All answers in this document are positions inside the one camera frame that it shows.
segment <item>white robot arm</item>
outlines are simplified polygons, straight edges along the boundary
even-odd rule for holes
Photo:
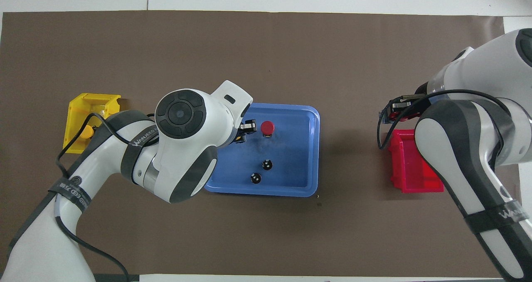
[[[381,117],[421,115],[418,150],[501,276],[532,281],[532,225],[494,173],[532,160],[532,29],[465,49],[416,93],[392,100]]]
[[[225,81],[212,94],[168,93],[157,105],[155,122],[138,110],[110,116],[69,170],[62,168],[63,177],[13,238],[2,282],[94,281],[76,224],[107,178],[122,173],[170,203],[192,197],[211,176],[217,148],[256,131],[253,121],[241,124],[252,100]]]

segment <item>red knob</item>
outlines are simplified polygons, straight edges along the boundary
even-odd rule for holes
[[[271,136],[273,135],[273,131],[275,130],[275,125],[273,125],[273,122],[271,121],[264,121],[261,124],[261,131],[264,136]]]

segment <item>round black button pad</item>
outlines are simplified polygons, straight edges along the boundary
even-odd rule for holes
[[[155,122],[166,136],[185,139],[201,129],[206,115],[201,95],[192,90],[180,90],[168,94],[159,102]]]

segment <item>velcro strap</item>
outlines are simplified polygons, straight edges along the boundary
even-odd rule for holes
[[[61,177],[59,178],[48,191],[58,193],[61,196],[67,198],[70,202],[74,203],[81,212],[84,212],[89,204],[91,204],[91,197],[82,189],[78,184],[81,183],[81,178],[78,176],[73,177],[71,180]]]
[[[120,173],[127,180],[135,183],[133,179],[133,169],[137,163],[137,159],[142,151],[142,148],[148,144],[150,140],[158,136],[158,130],[156,125],[146,127],[143,131],[140,132],[133,140],[131,140],[124,152],[122,157],[122,163],[120,165]]]
[[[499,229],[528,219],[528,214],[516,200],[489,210],[473,213],[464,218],[474,234]]]

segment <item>red plastic container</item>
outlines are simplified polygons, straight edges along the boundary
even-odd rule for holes
[[[392,152],[394,186],[403,193],[443,191],[443,183],[429,167],[414,142],[413,129],[395,129],[388,148]]]

